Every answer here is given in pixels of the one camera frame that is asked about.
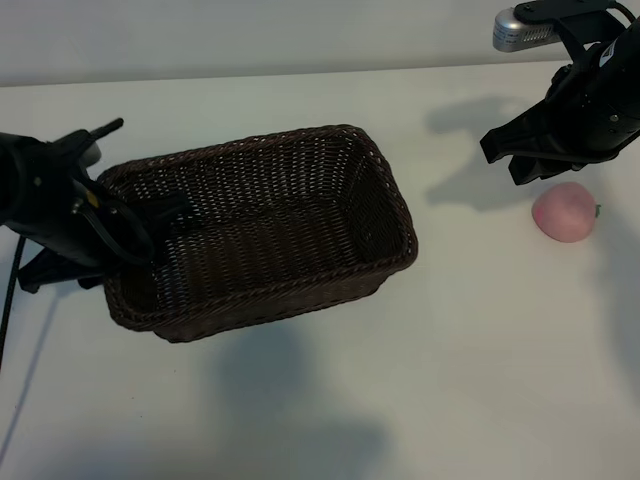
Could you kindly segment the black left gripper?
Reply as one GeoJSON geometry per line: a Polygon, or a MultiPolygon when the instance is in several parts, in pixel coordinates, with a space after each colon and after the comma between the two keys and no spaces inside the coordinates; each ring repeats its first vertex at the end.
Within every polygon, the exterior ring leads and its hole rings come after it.
{"type": "Polygon", "coordinates": [[[201,217],[184,192],[144,200],[142,221],[91,179],[87,168],[101,157],[97,141],[111,133],[76,130],[53,142],[29,146],[36,197],[29,213],[38,240],[60,255],[43,249],[21,267],[23,291],[35,294],[45,285],[100,279],[105,270],[99,267],[119,261],[144,265],[153,257],[149,233],[201,228],[201,217]]]}

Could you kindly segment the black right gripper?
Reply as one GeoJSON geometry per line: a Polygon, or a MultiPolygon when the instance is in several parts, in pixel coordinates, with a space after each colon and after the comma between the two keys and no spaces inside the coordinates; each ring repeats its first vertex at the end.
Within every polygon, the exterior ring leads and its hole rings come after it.
{"type": "Polygon", "coordinates": [[[638,139],[639,64],[611,62],[583,72],[564,66],[552,78],[546,103],[480,140],[489,164],[512,156],[508,169],[517,186],[611,160],[638,139]]]}

